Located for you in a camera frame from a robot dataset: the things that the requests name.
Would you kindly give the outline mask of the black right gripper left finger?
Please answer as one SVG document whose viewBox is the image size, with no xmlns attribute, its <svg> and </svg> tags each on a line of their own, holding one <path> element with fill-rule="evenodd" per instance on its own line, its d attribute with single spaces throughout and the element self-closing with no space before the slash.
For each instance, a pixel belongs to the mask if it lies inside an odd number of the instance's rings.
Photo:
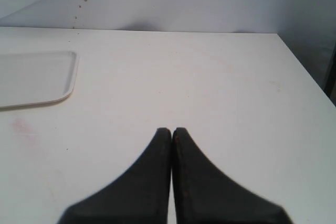
<svg viewBox="0 0 336 224">
<path fill-rule="evenodd" d="M 59 223 L 167 223 L 170 181 L 171 132 L 161 127 L 121 176 L 68 207 Z"/>
</svg>

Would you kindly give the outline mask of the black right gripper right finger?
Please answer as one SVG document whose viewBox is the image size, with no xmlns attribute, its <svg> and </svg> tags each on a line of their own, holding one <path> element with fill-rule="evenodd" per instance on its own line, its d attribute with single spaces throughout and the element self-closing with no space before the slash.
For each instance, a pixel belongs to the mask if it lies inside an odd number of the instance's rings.
<svg viewBox="0 0 336 224">
<path fill-rule="evenodd" d="M 291 223 L 285 210 L 220 171 L 187 129 L 172 140 L 172 179 L 177 223 Z"/>
</svg>

